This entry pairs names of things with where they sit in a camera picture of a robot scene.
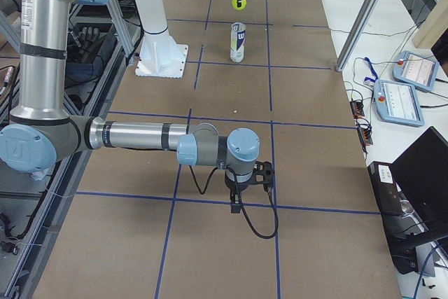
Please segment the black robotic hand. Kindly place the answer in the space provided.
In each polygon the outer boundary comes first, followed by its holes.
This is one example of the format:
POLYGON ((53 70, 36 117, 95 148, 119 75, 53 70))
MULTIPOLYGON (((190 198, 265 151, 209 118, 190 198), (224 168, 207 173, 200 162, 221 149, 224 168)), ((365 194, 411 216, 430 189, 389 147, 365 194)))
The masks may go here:
POLYGON ((68 61, 81 64, 92 64, 97 58, 99 49, 106 36, 99 28, 83 26, 69 31, 68 61))

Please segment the blue teach pendant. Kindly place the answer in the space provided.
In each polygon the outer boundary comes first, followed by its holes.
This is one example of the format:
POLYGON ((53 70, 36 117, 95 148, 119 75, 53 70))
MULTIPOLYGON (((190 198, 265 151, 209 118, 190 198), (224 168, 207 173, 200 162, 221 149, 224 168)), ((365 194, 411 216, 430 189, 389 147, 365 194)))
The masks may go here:
POLYGON ((393 65, 393 77, 397 81, 412 84, 416 89, 430 92, 435 84, 439 62, 432 56, 424 57, 403 51, 393 65))
POLYGON ((388 123, 421 127, 424 117, 415 87, 408 83, 378 79, 373 97, 379 117, 388 123))

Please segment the orange black connector block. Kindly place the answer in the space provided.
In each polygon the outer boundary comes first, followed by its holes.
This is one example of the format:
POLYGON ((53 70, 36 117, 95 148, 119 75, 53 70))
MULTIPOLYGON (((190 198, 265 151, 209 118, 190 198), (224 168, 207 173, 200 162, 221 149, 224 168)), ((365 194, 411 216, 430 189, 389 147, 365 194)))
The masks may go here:
POLYGON ((349 102, 349 104, 350 104, 351 111, 352 111, 352 114, 353 114, 354 118, 360 118, 360 117, 364 117, 365 116, 364 110, 363 110, 364 105, 363 105, 362 101, 351 100, 349 102))
POLYGON ((367 124, 357 125, 358 137, 360 139, 360 144, 363 147, 373 145, 372 140, 372 128, 367 124))

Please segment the clear tennis ball can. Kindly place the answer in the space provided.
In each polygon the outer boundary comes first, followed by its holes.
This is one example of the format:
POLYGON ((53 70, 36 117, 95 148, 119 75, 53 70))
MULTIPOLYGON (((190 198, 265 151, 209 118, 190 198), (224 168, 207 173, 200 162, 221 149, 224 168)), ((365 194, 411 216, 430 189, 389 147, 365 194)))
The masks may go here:
POLYGON ((235 22, 231 25, 230 31, 230 59, 239 63, 244 59, 244 46, 246 38, 246 25, 242 22, 235 22))

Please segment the near orange black connector block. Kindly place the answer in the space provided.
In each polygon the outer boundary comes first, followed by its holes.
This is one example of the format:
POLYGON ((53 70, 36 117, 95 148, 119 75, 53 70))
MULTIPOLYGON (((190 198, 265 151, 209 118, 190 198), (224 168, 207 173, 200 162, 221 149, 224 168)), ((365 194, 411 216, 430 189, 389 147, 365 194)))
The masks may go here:
POLYGON ((360 139, 360 144, 363 147, 373 145, 372 140, 372 128, 367 124, 357 125, 358 137, 360 139))

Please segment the far orange black connector block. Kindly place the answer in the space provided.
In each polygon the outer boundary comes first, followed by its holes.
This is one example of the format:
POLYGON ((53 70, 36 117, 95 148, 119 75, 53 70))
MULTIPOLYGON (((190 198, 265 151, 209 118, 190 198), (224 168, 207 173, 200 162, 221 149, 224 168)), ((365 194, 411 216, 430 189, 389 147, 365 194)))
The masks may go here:
POLYGON ((352 114, 353 114, 354 118, 360 118, 360 117, 364 117, 365 116, 364 110, 363 110, 364 105, 363 105, 362 101, 351 100, 349 102, 349 104, 350 104, 351 111, 352 111, 352 114))

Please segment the black laptop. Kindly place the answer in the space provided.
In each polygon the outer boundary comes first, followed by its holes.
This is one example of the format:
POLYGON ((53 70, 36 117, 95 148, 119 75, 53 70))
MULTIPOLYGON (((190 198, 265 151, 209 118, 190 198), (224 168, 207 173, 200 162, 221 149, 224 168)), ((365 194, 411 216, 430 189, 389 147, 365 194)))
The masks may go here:
POLYGON ((447 140, 433 126, 394 160, 390 170, 422 220, 447 224, 447 140))

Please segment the black computer box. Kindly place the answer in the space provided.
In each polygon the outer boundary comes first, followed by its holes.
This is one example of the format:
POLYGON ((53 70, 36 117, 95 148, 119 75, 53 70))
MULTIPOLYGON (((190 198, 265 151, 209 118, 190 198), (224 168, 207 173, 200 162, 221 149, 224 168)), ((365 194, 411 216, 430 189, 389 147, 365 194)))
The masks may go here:
POLYGON ((414 208, 399 189, 386 162, 371 162, 368 167, 384 231, 388 237, 405 238, 421 232, 414 208))

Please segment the near blue teach pendant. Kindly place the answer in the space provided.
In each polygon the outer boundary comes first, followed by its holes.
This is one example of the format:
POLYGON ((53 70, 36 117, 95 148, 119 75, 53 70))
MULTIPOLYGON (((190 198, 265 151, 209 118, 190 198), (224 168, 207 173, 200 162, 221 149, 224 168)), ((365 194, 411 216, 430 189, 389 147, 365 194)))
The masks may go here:
POLYGON ((424 117, 415 87, 408 83, 378 79, 373 97, 379 117, 388 123, 421 127, 424 117))

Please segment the far blue teach pendant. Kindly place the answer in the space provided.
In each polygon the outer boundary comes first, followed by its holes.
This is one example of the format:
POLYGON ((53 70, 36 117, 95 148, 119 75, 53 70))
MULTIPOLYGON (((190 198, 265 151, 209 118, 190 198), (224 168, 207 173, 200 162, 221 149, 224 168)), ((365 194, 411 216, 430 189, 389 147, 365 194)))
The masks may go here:
POLYGON ((424 57, 403 51, 393 65, 393 77, 397 81, 412 84, 416 89, 430 92, 435 84, 439 62, 432 56, 424 57))

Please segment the aluminium frame post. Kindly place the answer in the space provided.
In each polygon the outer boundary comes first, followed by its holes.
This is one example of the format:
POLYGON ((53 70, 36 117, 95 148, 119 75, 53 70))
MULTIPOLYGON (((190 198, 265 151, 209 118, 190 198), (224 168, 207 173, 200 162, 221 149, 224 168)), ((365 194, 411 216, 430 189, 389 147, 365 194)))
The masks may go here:
POLYGON ((342 51, 337 59, 335 65, 336 71, 342 72, 345 66, 347 65, 347 62, 349 61, 349 58, 352 52, 354 51, 354 48, 356 47, 356 44, 358 43, 358 40, 361 37, 361 34, 363 33, 364 28, 368 23, 368 20, 375 6, 377 5, 377 2, 378 0, 364 0, 360 8, 360 11, 354 21, 354 24, 351 28, 351 31, 347 36, 342 51))

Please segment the yellow tennis ball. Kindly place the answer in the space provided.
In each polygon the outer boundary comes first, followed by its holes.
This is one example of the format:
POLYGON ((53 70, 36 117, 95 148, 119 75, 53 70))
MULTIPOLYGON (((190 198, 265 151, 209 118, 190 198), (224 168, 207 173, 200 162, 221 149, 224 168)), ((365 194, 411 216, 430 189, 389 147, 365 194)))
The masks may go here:
POLYGON ((232 0, 232 7, 236 10, 236 11, 242 11, 245 9, 247 4, 246 0, 232 0))

